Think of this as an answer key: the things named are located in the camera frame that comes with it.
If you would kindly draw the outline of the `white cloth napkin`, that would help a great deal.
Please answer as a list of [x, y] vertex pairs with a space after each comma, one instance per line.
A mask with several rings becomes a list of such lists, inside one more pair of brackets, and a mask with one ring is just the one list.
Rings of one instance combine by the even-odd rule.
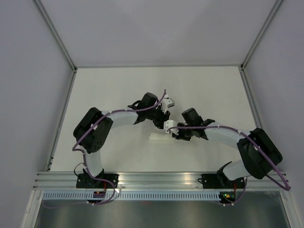
[[150, 142], [164, 143], [164, 142], [173, 142], [174, 138], [171, 134], [166, 133], [150, 133], [149, 139]]

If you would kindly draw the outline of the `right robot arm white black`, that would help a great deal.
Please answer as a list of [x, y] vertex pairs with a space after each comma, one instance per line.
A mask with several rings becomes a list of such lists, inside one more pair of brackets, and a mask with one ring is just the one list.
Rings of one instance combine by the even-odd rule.
[[249, 176], [261, 180], [271, 170], [278, 171], [277, 165], [283, 157], [263, 129], [238, 130], [213, 119], [203, 120], [194, 108], [184, 111], [182, 116], [184, 123], [167, 120], [164, 124], [165, 131], [171, 133], [176, 140], [190, 141], [195, 136], [238, 150], [241, 159], [230, 161], [217, 171], [219, 186], [227, 188], [235, 180]]

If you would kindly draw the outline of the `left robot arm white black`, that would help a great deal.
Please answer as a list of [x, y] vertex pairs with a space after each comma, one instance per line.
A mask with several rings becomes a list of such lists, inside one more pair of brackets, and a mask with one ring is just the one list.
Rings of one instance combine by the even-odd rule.
[[163, 129], [170, 117], [169, 108], [174, 105], [174, 100], [167, 94], [158, 98], [147, 92], [141, 100], [124, 109], [100, 111], [96, 107], [90, 108], [73, 132], [76, 143], [72, 151], [82, 153], [85, 166], [83, 172], [77, 175], [77, 188], [114, 188], [117, 178], [104, 173], [100, 156], [110, 130], [145, 120], [150, 120], [156, 128]]

